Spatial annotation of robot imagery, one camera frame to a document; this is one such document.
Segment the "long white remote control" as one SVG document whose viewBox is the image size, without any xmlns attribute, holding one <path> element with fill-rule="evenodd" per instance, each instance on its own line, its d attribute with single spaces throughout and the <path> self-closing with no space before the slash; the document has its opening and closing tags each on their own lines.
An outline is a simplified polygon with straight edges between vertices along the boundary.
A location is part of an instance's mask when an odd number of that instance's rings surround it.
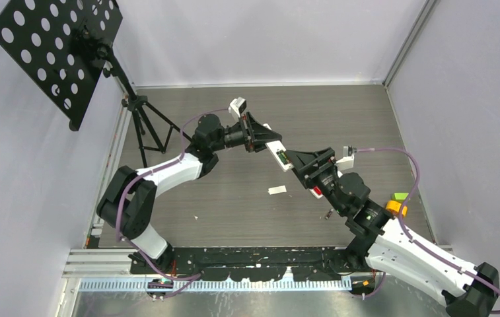
<svg viewBox="0 0 500 317">
<path fill-rule="evenodd" d="M 286 155 L 286 148 L 282 140 L 268 141 L 265 146 L 284 172 L 293 169 L 294 166 Z"/>
</svg>

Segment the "green battery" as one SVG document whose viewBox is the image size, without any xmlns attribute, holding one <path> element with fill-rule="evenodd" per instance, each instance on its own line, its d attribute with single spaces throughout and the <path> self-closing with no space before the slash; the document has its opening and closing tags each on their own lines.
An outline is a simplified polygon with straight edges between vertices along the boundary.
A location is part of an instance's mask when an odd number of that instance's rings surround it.
<svg viewBox="0 0 500 317">
<path fill-rule="evenodd" d="M 284 155 L 284 153 L 282 151 L 279 151 L 277 153 L 277 156 L 279 157 L 280 161 L 283 163 L 283 164 L 287 164 L 287 159 Z"/>
</svg>

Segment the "white battery cover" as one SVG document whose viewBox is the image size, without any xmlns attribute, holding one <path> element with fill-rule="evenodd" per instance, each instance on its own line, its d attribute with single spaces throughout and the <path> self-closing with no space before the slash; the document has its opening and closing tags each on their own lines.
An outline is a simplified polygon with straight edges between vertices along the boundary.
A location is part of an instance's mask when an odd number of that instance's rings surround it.
<svg viewBox="0 0 500 317">
<path fill-rule="evenodd" d="M 268 188 L 269 195 L 282 194 L 282 193 L 286 193 L 286 192 L 287 192 L 286 186 L 276 186 L 276 187 Z"/>
</svg>

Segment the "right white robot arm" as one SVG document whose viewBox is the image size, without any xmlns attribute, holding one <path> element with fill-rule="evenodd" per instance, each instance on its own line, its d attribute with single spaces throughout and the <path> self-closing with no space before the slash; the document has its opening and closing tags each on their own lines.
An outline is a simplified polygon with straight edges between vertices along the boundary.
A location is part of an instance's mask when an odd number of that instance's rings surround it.
<svg viewBox="0 0 500 317">
<path fill-rule="evenodd" d="M 449 316 L 490 316 L 499 297 L 499 274 L 490 264 L 475 265 L 432 244 L 399 217 L 370 199 L 356 172 L 339 173 L 334 150 L 285 151 L 301 184 L 318 189 L 354 234 L 343 251 L 350 268 L 389 273 L 423 291 Z"/>
</svg>

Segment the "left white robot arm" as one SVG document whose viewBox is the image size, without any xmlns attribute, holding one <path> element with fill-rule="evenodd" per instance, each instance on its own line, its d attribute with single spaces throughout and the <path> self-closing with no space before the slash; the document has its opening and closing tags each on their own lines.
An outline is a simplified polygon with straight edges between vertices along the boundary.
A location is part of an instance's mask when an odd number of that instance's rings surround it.
<svg viewBox="0 0 500 317">
<path fill-rule="evenodd" d="M 140 170 L 118 168 L 96 207 L 96 214 L 116 230 L 118 238 L 147 256 L 147 265 L 156 273 L 165 273 L 172 265 L 170 243 L 150 224 L 156 198 L 209 174 L 219 162 L 218 151 L 243 146 L 257 153 L 267 143 L 282 140 L 281 134 L 260 124 L 251 113 L 241 115 L 232 126 L 223 126 L 215 112 L 201 115 L 196 122 L 190 144 L 177 157 Z"/>
</svg>

